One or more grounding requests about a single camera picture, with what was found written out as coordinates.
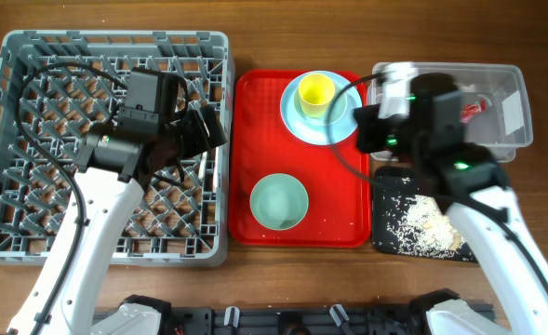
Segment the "red snack wrapper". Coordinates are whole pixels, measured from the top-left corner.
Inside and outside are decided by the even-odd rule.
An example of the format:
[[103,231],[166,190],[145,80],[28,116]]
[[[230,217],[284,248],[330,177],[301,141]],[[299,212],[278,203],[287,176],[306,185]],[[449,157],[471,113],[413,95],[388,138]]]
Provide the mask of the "red snack wrapper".
[[478,100],[474,103],[466,104],[461,110],[461,121],[468,123],[475,115],[483,113],[487,109],[485,100]]

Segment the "green bowl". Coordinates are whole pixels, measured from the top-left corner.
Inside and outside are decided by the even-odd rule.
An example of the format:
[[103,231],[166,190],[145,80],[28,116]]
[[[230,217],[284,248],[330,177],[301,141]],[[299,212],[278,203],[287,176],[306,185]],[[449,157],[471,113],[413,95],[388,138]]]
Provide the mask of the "green bowl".
[[294,176],[274,173],[261,178],[252,188],[249,208],[264,228],[285,231],[299,225],[309,209],[305,186]]

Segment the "rice food scraps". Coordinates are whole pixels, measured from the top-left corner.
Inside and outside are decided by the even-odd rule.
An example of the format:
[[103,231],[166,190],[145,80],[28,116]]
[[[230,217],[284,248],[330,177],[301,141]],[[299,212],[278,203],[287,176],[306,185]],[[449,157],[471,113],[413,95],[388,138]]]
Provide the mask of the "rice food scraps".
[[373,245],[384,253],[458,259],[465,241],[431,197],[383,195],[374,223]]

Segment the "white napkin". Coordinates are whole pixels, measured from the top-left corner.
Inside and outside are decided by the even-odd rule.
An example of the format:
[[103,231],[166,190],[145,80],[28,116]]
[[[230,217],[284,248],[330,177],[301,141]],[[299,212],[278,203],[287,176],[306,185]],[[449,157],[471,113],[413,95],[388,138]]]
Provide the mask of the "white napkin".
[[472,84],[468,86],[468,91],[474,98],[474,103],[479,104],[483,111],[493,107],[492,95],[488,86]]

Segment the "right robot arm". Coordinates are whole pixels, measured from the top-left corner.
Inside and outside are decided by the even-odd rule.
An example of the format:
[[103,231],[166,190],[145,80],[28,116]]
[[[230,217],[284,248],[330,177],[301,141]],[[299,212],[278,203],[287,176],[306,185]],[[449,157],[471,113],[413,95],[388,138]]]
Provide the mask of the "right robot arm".
[[517,334],[548,334],[548,262],[531,236],[504,169],[465,138],[462,93],[450,74],[418,74],[410,62],[368,75],[381,102],[354,110],[358,150],[411,162],[474,253]]

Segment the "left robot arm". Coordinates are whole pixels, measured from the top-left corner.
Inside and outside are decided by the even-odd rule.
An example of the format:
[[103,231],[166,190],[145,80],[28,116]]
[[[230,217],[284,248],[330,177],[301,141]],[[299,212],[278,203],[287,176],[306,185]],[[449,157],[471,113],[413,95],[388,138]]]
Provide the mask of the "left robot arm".
[[174,334],[166,301],[133,295],[114,315],[93,316],[118,240],[152,181],[184,184],[182,161],[227,139],[214,109],[180,108],[188,101],[184,77],[135,67],[122,88],[125,101],[80,140],[75,172],[67,170],[29,133],[23,135],[72,190],[65,216],[9,334]]

